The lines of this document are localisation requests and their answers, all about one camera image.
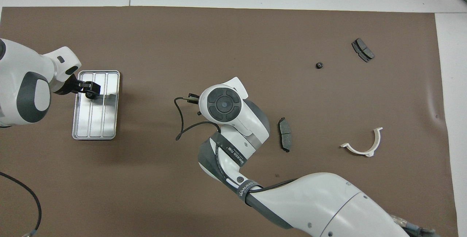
metal tray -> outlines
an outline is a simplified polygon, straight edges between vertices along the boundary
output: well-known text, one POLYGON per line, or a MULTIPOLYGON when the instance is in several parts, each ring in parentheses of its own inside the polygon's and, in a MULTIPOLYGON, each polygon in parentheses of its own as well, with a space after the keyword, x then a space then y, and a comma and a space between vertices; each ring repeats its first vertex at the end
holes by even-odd
POLYGON ((81 71, 81 81, 93 81, 100 85, 100 95, 88 99, 78 93, 75 101, 72 136, 78 140, 110 140, 117 129, 118 94, 120 72, 115 70, 81 71))

white plastic bracket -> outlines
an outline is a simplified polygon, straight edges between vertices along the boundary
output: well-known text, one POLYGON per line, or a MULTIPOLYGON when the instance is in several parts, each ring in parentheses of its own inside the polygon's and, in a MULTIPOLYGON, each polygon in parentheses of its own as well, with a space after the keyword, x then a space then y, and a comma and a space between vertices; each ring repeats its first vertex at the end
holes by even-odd
POLYGON ((367 157, 372 157, 373 155, 375 155, 375 150, 377 150, 377 148, 379 146, 379 143, 381 142, 381 133, 380 133, 381 129, 382 129, 382 127, 378 127, 377 129, 373 129, 373 131, 375 132, 375 142, 373 143, 373 146, 371 146, 370 149, 368 149, 365 152, 356 151, 355 149, 352 148, 352 146, 349 143, 344 143, 340 147, 347 148, 348 150, 350 150, 351 152, 354 152, 355 154, 360 154, 360 155, 365 155, 367 157))

metal connector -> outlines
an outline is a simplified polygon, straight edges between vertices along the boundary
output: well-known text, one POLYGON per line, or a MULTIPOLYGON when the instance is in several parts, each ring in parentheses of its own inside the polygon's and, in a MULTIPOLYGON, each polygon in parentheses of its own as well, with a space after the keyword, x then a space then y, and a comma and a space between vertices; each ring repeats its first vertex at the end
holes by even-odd
POLYGON ((186 100, 188 103, 198 104, 198 101, 200 100, 200 96, 189 93, 188 97, 183 97, 182 99, 186 100))
POLYGON ((392 219, 394 220, 394 222, 399 225, 400 227, 407 227, 407 221, 400 218, 400 217, 397 217, 397 216, 394 216, 394 215, 390 215, 392 217, 392 219))
POLYGON ((37 232, 36 230, 32 230, 32 231, 26 233, 25 235, 23 235, 22 237, 31 237, 31 236, 35 235, 36 232, 37 232))

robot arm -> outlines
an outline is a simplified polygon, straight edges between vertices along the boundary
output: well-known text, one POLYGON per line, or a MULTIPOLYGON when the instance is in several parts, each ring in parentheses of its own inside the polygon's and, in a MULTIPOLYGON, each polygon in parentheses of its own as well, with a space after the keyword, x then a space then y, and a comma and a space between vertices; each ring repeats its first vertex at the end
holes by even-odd
POLYGON ((50 106, 50 93, 86 92, 95 96, 100 86, 78 81, 73 74, 81 63, 68 48, 48 54, 0 39, 0 127, 40 121, 50 106))
POLYGON ((266 116, 246 98, 237 77, 200 95, 200 112, 222 125, 198 154, 208 175, 285 229, 297 228, 314 237, 407 237, 379 205, 338 175, 315 173, 262 188, 241 174, 240 168, 270 135, 266 116))

brown paper mat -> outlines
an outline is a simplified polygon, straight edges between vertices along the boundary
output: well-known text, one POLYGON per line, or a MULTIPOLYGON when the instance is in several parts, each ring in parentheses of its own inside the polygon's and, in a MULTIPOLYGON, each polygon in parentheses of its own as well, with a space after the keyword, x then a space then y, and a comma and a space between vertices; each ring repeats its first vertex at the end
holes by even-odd
MULTIPOLYGON (((177 7, 3 8, 0 37, 40 54, 70 47, 80 70, 121 72, 117 136, 72 139, 74 95, 37 124, 0 130, 0 170, 40 198, 38 236, 307 236, 283 230, 204 174, 175 142, 172 100, 240 78, 271 137, 242 172, 264 186, 314 172, 349 180, 391 214, 457 236, 433 14, 177 7), (363 62, 361 37, 376 58, 363 62), (322 62, 324 68, 315 69, 322 62), (277 122, 292 127, 290 153, 277 122), (375 156, 366 150, 383 127, 375 156)), ((202 121, 182 103, 187 125, 202 121)), ((0 179, 0 235, 35 225, 25 190, 0 179)))

